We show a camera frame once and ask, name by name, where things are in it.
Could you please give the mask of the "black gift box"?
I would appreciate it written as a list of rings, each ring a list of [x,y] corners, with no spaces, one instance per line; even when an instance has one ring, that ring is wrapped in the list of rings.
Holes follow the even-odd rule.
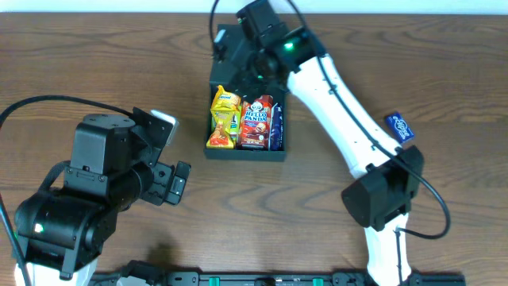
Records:
[[[220,30],[225,30],[224,37],[239,37],[244,38],[244,34],[239,25],[233,24],[220,24]],[[213,101],[217,92],[217,85],[221,84],[226,86],[228,83],[228,64],[223,62],[217,64],[213,62],[210,73],[210,102]],[[266,94],[272,95],[274,103],[279,103],[281,106],[286,105],[286,92],[277,86],[270,86],[265,91]],[[283,146],[279,151],[263,150],[263,149],[209,149],[205,147],[203,152],[207,159],[211,160],[250,160],[250,161],[274,161],[283,162],[286,159],[286,134],[283,133]]]

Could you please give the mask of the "small yellow snack packet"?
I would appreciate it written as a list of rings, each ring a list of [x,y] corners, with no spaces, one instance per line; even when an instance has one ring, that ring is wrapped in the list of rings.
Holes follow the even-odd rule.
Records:
[[[217,92],[211,104],[211,110],[238,111],[241,106],[241,97],[226,91],[222,85],[217,86]]]

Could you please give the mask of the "long yellow orange snack packet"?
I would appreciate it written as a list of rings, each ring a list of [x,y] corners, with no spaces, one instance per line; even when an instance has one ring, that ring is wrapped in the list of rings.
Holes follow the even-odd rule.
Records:
[[[237,109],[212,108],[210,110],[215,127],[206,143],[208,149],[234,149],[235,143],[231,137],[233,117]]]

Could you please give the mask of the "red Hello Panda box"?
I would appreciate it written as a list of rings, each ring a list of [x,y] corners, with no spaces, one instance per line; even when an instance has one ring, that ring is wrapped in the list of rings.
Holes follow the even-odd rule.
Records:
[[[240,149],[268,149],[273,98],[261,95],[253,103],[243,102],[237,147]]]

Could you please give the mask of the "green Pretz snack box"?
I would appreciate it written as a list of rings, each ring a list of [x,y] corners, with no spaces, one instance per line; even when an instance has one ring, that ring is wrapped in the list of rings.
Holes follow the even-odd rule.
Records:
[[[237,143],[237,136],[238,136],[238,130],[239,130],[239,123],[240,123],[240,111],[237,112],[237,114],[233,117],[232,127],[231,127],[231,137],[233,139],[233,142]],[[211,121],[211,131],[215,127],[215,122],[212,119]]]

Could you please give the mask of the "blue Dairy Milk chocolate bar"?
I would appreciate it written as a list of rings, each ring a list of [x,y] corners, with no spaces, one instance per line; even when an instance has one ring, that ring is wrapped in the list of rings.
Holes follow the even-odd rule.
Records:
[[[283,108],[276,103],[272,107],[269,149],[279,151],[283,147]]]

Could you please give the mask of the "blue Eclipse mint tin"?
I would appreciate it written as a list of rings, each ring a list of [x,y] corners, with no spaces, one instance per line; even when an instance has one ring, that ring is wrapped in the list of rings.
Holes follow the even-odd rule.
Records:
[[[414,132],[399,112],[387,115],[385,123],[400,143],[406,143],[414,138]]]

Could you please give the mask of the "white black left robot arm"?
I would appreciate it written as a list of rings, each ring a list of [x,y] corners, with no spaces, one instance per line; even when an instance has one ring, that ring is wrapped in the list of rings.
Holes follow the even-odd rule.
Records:
[[[86,285],[117,217],[137,200],[176,205],[191,167],[159,161],[178,120],[138,108],[128,115],[89,114],[75,129],[71,159],[56,164],[15,214],[25,259],[16,282]]]

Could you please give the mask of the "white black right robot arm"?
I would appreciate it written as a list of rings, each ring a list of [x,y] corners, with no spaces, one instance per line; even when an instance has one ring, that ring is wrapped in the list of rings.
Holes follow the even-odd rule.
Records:
[[[306,23],[289,29],[267,1],[237,12],[235,25],[210,26],[212,79],[245,99],[276,89],[294,95],[321,123],[353,177],[341,198],[364,228],[368,275],[402,285],[411,268],[406,224],[421,183],[423,157],[382,130],[348,89]]]

